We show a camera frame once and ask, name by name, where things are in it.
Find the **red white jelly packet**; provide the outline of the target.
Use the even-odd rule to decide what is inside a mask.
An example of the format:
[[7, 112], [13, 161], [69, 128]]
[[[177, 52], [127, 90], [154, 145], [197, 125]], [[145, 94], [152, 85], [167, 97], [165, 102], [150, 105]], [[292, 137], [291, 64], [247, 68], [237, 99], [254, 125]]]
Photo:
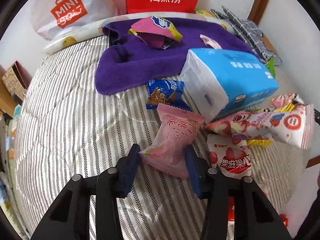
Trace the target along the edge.
[[210, 134], [207, 145], [212, 168], [219, 169], [225, 176], [235, 179], [252, 175], [252, 159], [245, 140]]

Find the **long strawberry bear snack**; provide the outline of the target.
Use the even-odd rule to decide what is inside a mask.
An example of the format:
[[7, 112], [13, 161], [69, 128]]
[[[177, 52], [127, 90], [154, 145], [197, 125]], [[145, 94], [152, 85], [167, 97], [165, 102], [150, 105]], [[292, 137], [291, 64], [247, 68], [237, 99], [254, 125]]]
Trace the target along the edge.
[[307, 150], [312, 146], [315, 114], [313, 105], [288, 112], [239, 111], [205, 126], [209, 132], [235, 140], [274, 139]]

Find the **light pink snack packet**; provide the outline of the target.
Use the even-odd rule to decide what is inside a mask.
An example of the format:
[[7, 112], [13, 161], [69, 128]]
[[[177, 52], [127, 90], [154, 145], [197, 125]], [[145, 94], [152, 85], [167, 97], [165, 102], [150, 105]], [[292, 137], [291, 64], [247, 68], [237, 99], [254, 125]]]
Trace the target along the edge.
[[157, 112], [161, 126], [152, 144], [141, 150], [140, 156], [148, 165], [178, 178], [188, 178], [184, 149], [193, 143], [204, 116], [160, 103]]

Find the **blue nut snack packet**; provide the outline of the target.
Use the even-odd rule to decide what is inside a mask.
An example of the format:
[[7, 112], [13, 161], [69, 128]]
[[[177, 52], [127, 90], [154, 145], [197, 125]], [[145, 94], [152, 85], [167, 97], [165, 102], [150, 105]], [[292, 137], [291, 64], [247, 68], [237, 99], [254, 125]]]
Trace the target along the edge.
[[152, 79], [146, 83], [148, 100], [146, 109], [156, 109], [159, 103], [191, 111], [183, 101], [184, 82], [166, 79]]

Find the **magenta yellow snack packet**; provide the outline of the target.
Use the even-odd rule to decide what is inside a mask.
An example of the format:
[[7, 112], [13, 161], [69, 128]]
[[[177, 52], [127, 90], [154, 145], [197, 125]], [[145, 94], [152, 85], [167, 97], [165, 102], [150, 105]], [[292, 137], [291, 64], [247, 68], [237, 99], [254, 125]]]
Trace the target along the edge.
[[162, 50], [181, 42], [183, 38], [171, 21], [158, 16], [137, 21], [131, 25], [128, 34], [134, 35], [152, 48]]

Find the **pink cartoon snack packet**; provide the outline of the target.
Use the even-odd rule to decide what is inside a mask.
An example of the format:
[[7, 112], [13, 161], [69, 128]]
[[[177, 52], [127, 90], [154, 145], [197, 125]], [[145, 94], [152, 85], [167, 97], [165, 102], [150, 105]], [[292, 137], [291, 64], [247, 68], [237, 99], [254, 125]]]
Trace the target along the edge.
[[304, 105], [305, 102], [303, 99], [299, 96], [297, 93], [287, 93], [280, 95], [274, 99], [272, 99], [272, 104], [275, 107], [281, 107], [288, 104], [294, 104], [294, 105]]

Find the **green snack packet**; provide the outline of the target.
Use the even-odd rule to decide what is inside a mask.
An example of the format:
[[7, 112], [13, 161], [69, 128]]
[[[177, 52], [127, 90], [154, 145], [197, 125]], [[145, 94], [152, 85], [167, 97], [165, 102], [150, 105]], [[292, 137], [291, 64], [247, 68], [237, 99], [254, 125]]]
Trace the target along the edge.
[[274, 67], [274, 56], [271, 56], [270, 59], [265, 63], [265, 67], [270, 72], [270, 74], [275, 78], [276, 71]]

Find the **wooden bedside table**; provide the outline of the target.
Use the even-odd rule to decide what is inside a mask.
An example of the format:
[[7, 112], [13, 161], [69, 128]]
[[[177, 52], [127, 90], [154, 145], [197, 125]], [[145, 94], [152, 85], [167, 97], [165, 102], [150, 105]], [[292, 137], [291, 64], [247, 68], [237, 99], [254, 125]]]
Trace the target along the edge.
[[10, 117], [14, 116], [14, 110], [17, 103], [13, 100], [9, 92], [7, 91], [2, 80], [0, 81], [0, 108], [4, 113], [7, 113]]

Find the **blue tissue pack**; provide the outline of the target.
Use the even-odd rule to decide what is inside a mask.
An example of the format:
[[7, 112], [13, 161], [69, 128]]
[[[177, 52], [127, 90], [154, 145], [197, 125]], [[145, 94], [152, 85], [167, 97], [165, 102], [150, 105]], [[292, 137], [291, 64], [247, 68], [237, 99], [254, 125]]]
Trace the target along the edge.
[[256, 56], [225, 49], [189, 49], [180, 79], [207, 124], [261, 103], [279, 88]]

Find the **brown patterned box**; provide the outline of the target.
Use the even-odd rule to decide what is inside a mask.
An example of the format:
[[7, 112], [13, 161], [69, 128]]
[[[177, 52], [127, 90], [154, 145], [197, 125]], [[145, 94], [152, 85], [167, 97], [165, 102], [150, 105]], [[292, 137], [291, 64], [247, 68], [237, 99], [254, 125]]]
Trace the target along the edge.
[[23, 68], [18, 61], [15, 61], [2, 76], [2, 82], [11, 97], [19, 104], [25, 99], [29, 81], [23, 74]]

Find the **purple towel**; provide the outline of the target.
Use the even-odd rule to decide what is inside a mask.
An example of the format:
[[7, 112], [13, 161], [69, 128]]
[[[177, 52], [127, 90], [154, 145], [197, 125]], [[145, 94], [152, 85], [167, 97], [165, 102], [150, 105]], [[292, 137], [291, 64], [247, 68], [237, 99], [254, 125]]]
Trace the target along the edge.
[[201, 34], [215, 40], [223, 49], [253, 52], [219, 24], [186, 18], [171, 18], [170, 21], [183, 38], [166, 50], [152, 48], [135, 35], [130, 35], [129, 28], [136, 20], [105, 25], [103, 33], [109, 36], [111, 44], [103, 52], [95, 72], [97, 91], [112, 95], [143, 85], [151, 79], [180, 74], [188, 50], [204, 47]]

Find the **small pink packet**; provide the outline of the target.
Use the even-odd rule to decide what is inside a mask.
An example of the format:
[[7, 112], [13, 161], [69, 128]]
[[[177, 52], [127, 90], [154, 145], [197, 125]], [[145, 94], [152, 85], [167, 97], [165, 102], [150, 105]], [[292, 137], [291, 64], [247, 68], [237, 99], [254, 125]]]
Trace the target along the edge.
[[202, 40], [202, 42], [204, 43], [205, 46], [213, 48], [213, 49], [222, 49], [221, 45], [216, 42], [214, 39], [201, 34], [200, 35], [200, 39]]

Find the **fruit print rolled mat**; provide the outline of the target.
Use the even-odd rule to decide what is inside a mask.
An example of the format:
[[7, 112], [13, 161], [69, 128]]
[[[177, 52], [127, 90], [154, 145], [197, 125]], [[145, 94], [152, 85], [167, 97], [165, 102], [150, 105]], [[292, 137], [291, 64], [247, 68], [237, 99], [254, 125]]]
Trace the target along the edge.
[[86, 25], [83, 25], [81, 27], [78, 27], [66, 34], [63, 34], [61, 37], [54, 39], [52, 42], [50, 42], [45, 48], [44, 52], [48, 55], [52, 55], [56, 53], [57, 51], [60, 51], [61, 49], [67, 48], [69, 45], [64, 46], [64, 40], [68, 37], [74, 38], [75, 43], [79, 43], [85, 40], [89, 40], [91, 38], [99, 37], [103, 35], [102, 27], [112, 23], [112, 22], [119, 22], [119, 21], [126, 21], [126, 20], [136, 20], [141, 18], [146, 18], [149, 16], [159, 16], [162, 18], [186, 18], [189, 20], [199, 20], [199, 21], [205, 21], [210, 23], [216, 23], [221, 26], [225, 26], [225, 29], [230, 32], [231, 34], [235, 35], [235, 31], [230, 23], [228, 23], [226, 20], [222, 20], [219, 18], [204, 16], [204, 15], [198, 15], [198, 14], [191, 14], [186, 12], [140, 12], [140, 13], [134, 13], [134, 14], [126, 14], [126, 15], [120, 15], [120, 16], [114, 16], [111, 18], [106, 18], [102, 20], [98, 20], [96, 22], [92, 22]]

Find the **yellow bag behind roll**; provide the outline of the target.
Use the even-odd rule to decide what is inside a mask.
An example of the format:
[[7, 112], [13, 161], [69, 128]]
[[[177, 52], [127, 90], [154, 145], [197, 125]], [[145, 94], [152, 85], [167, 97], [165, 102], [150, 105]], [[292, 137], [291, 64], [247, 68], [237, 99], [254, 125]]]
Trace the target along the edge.
[[207, 11], [207, 10], [203, 10], [203, 9], [195, 9], [194, 12], [197, 15], [202, 15], [202, 16], [206, 16], [206, 17], [213, 17], [213, 18], [219, 18], [218, 16], [216, 16], [211, 11]]

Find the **brown wooden door frame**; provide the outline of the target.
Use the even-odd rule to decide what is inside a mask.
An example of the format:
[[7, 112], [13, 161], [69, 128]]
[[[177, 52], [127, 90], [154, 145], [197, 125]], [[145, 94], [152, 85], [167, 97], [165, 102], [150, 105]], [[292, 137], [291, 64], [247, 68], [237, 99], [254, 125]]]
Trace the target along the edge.
[[269, 0], [254, 0], [247, 19], [258, 25], [262, 19], [268, 2]]

